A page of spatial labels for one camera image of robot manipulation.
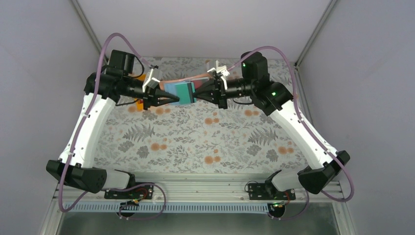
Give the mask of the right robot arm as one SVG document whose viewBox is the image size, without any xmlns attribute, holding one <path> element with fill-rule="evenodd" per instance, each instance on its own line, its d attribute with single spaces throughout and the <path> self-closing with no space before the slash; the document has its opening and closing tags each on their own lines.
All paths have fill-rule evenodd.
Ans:
<svg viewBox="0 0 415 235">
<path fill-rule="evenodd" d="M 282 83 L 270 79 L 267 59 L 260 52 L 242 54 L 239 63 L 242 78 L 228 80 L 230 69 L 216 62 L 208 70 L 213 79 L 197 88 L 193 96 L 221 109 L 228 107 L 228 99 L 250 97 L 255 107 L 287 132 L 308 163 L 298 172 L 279 170 L 272 174 L 270 190 L 302 187 L 319 194 L 342 171 L 350 155 L 330 145 L 302 114 L 293 94 Z"/>
</svg>

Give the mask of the tan leather card holder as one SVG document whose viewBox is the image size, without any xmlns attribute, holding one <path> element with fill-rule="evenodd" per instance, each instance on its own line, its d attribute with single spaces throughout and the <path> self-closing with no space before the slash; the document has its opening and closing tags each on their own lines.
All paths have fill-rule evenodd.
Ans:
<svg viewBox="0 0 415 235">
<path fill-rule="evenodd" d="M 208 82 L 211 76 L 207 73 L 196 75 L 193 77 L 170 79 L 164 78 L 160 82 L 160 88 L 167 93 L 175 95 L 179 101 L 171 103 L 171 105 L 188 105 L 197 102 L 197 98 L 193 96 L 195 90 Z"/>
</svg>

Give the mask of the teal green card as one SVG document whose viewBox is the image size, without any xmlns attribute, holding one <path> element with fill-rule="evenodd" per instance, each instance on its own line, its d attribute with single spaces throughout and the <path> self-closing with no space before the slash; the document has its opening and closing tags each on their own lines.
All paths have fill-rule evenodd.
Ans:
<svg viewBox="0 0 415 235">
<path fill-rule="evenodd" d="M 180 105 L 187 105 L 196 102 L 196 98 L 193 97 L 194 84 L 192 82 L 180 83 L 175 86 L 177 97 L 180 98 Z"/>
</svg>

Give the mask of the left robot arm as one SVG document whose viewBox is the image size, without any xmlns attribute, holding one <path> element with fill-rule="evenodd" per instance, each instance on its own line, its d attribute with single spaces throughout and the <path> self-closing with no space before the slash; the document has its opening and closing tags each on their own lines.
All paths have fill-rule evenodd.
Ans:
<svg viewBox="0 0 415 235">
<path fill-rule="evenodd" d="M 99 75 L 99 82 L 95 80 L 96 72 L 88 77 L 73 134 L 59 159 L 50 160 L 46 165 L 46 171 L 61 186 L 91 193 L 133 186 L 134 176 L 129 172 L 94 167 L 98 139 L 109 114 L 122 96 L 142 100 L 145 110 L 179 101 L 179 97 L 161 89 L 162 72 L 156 67 L 150 69 L 143 81 L 132 77 L 135 59 L 134 54 L 113 50 L 105 71 Z"/>
</svg>

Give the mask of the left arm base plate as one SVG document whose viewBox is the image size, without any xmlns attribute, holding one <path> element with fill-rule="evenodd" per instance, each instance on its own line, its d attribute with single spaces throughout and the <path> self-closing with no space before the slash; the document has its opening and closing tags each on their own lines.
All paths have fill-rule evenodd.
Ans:
<svg viewBox="0 0 415 235">
<path fill-rule="evenodd" d="M 142 200 L 152 199 L 154 191 L 153 183 L 136 182 L 126 189 L 109 190 L 104 193 L 105 199 Z"/>
</svg>

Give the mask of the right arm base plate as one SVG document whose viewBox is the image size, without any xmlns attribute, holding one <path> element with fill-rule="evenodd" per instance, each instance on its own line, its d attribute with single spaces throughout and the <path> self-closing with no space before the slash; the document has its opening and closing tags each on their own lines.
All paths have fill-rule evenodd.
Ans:
<svg viewBox="0 0 415 235">
<path fill-rule="evenodd" d="M 250 200 L 295 200 L 296 194 L 294 189 L 278 191 L 273 186 L 266 186 L 264 183 L 248 183 L 246 191 Z"/>
</svg>

